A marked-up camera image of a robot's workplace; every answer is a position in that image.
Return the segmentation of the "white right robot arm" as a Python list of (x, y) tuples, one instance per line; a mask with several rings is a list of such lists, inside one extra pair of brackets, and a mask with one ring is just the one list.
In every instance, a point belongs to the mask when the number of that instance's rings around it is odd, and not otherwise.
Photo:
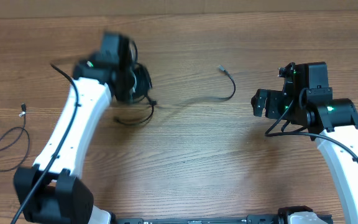
[(254, 116), (283, 121), (267, 137), (308, 136), (327, 163), (347, 223), (358, 223), (358, 112), (348, 98), (335, 99), (325, 62), (289, 63), (278, 69), (280, 91), (259, 89), (251, 99)]

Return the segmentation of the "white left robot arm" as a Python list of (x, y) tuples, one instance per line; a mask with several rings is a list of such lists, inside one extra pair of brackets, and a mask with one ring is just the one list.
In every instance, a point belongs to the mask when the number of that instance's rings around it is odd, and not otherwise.
[(133, 104), (148, 98), (152, 88), (147, 69), (138, 62), (135, 42), (105, 32), (101, 48), (75, 63), (65, 107), (47, 145), (32, 167), (19, 167), (14, 188), (21, 215), (31, 223), (115, 223), (116, 216), (98, 208), (81, 176), (91, 139), (112, 100)]

